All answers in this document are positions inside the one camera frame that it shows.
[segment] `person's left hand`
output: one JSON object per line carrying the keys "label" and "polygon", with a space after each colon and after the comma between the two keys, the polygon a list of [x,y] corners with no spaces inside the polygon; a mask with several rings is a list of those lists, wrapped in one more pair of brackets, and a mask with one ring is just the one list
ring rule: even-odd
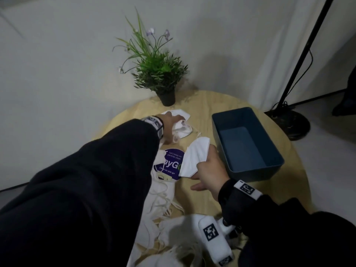
{"label": "person's left hand", "polygon": [[173,125],[179,122],[180,120],[185,120],[185,118],[181,115],[172,116],[172,112],[170,111],[166,112],[166,114],[157,114],[156,116],[161,118],[161,120],[163,121],[164,144],[171,144],[173,142]]}

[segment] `rectangular storage box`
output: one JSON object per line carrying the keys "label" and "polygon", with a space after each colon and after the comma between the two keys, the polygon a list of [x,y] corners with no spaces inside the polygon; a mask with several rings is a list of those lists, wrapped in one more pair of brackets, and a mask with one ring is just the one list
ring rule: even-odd
{"label": "rectangular storage box", "polygon": [[284,164],[250,107],[213,114],[212,128],[230,178],[245,182],[267,180]]}

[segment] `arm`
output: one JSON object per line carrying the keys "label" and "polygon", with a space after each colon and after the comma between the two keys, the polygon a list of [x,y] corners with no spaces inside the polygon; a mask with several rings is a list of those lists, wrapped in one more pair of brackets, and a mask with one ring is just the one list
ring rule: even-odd
{"label": "arm", "polygon": [[[162,119],[164,133],[172,133],[175,119]],[[39,262],[46,255],[56,262],[126,264],[158,145],[152,125],[131,120],[36,174],[0,210],[2,262]]]}
{"label": "arm", "polygon": [[209,189],[221,205],[224,220],[249,237],[239,257],[240,267],[356,262],[356,228],[349,221],[326,212],[310,215],[296,198],[281,205],[268,195],[253,199],[234,188],[236,181],[229,179],[214,146],[207,161],[197,167],[196,179],[201,183],[192,189]]}

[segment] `potted plant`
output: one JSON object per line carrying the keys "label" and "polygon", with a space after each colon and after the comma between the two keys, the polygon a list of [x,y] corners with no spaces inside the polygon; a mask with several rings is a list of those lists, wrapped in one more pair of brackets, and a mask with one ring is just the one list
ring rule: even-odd
{"label": "potted plant", "polygon": [[[138,13],[137,19],[138,29],[126,18],[133,31],[132,38],[129,41],[118,38],[124,45],[115,46],[124,47],[125,51],[131,53],[131,56],[120,67],[120,73],[125,74],[136,69],[136,73],[132,73],[135,78],[135,87],[155,91],[164,106],[171,106],[176,102],[174,90],[177,82],[188,72],[188,66],[182,65],[180,57],[175,57],[168,50],[162,49],[164,44],[172,40],[169,38],[168,30],[156,39],[154,28],[143,33],[144,27]],[[134,60],[136,66],[124,71],[124,64],[130,59]]]}

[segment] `black sleeve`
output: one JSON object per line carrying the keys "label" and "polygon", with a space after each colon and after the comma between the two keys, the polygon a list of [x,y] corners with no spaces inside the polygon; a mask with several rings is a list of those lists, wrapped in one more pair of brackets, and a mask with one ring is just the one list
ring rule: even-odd
{"label": "black sleeve", "polygon": [[222,215],[241,227],[249,241],[239,266],[344,266],[356,262],[356,227],[328,212],[310,215],[292,198],[277,205],[268,195],[256,200],[227,181],[219,192]]}
{"label": "black sleeve", "polygon": [[152,125],[131,120],[36,174],[0,210],[2,264],[124,266],[158,145]]}

